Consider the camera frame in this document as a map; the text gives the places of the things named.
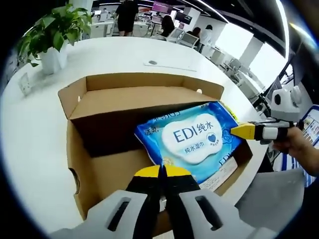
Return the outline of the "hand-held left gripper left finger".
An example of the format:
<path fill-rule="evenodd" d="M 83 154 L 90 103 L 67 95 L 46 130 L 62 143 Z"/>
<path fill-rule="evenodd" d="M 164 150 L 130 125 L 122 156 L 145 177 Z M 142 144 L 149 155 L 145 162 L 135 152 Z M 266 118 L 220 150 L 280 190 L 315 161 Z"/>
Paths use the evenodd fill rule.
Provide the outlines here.
<path fill-rule="evenodd" d="M 139 170 L 126 190 L 117 190 L 89 209 L 73 229 L 60 229 L 51 239 L 150 239 L 160 211 L 160 166 Z"/>

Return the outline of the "person's right hand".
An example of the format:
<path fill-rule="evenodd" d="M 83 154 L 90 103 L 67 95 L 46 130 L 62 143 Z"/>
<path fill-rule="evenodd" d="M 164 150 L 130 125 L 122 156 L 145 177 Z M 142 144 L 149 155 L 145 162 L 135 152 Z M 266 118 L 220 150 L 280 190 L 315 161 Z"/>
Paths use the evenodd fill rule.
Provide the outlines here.
<path fill-rule="evenodd" d="M 298 160 L 300 164 L 306 163 L 313 150 L 312 144 L 304 138 L 302 131 L 297 127 L 288 128 L 287 136 L 281 141 L 274 141 L 274 149 L 287 152 Z"/>

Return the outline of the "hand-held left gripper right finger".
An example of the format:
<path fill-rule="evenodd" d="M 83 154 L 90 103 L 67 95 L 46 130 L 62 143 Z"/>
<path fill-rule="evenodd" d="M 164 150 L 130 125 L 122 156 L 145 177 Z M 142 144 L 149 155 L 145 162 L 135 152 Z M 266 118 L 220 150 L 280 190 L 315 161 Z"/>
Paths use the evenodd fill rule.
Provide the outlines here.
<path fill-rule="evenodd" d="M 201 189 L 190 172 L 162 167 L 162 187 L 176 239 L 274 239 L 276 232 L 255 228 L 239 211 L 209 189 Z"/>

